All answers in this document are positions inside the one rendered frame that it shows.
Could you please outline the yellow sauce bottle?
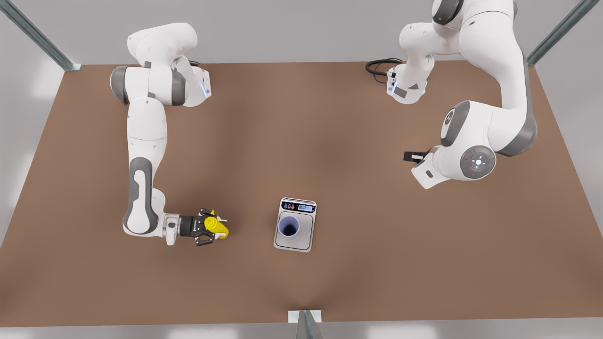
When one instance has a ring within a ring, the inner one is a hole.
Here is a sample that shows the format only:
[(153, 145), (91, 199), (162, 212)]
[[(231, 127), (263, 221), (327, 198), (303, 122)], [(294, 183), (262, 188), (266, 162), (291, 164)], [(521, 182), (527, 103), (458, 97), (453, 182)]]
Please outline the yellow sauce bottle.
[(203, 225), (204, 225), (205, 229), (211, 233), (214, 233), (214, 234), (225, 233), (227, 235), (229, 234), (228, 228), (226, 228), (224, 223), (220, 223), (216, 218), (213, 218), (213, 217), (204, 218), (203, 217)]

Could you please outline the blue cup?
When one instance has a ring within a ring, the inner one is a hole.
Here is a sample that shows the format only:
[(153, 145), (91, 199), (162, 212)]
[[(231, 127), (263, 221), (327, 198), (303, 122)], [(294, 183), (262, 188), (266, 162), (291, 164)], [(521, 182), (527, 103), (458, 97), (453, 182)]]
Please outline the blue cup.
[(282, 217), (277, 225), (278, 234), (285, 238), (292, 238), (297, 236), (299, 230), (300, 222), (296, 217), (292, 215)]

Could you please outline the silver digital kitchen scale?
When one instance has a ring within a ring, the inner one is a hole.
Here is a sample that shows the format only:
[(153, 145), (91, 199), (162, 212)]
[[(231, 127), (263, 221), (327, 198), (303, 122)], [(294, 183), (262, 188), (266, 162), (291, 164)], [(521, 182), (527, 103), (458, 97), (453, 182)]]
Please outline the silver digital kitchen scale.
[(274, 247), (283, 250), (309, 252), (314, 239), (314, 225), (317, 205), (316, 202), (297, 198), (282, 198), (278, 210), (277, 225), (280, 219), (287, 215), (296, 217), (300, 222), (297, 236), (285, 238), (278, 234), (277, 227), (274, 234)]

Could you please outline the silver frame post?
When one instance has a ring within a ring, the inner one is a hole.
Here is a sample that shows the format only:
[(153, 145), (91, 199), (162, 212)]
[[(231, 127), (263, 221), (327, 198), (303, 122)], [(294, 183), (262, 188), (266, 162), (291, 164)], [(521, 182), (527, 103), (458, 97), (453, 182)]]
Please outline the silver frame post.
[(322, 322), (321, 310), (289, 310), (288, 322), (297, 324), (295, 339), (323, 339), (318, 327)]
[(535, 65), (540, 61), (599, 2), (600, 0), (580, 0), (529, 54), (526, 59), (528, 65)]
[(74, 64), (62, 51), (35, 26), (11, 0), (0, 0), (0, 11), (4, 13), (27, 37), (45, 52), (65, 72), (81, 70), (81, 64)]

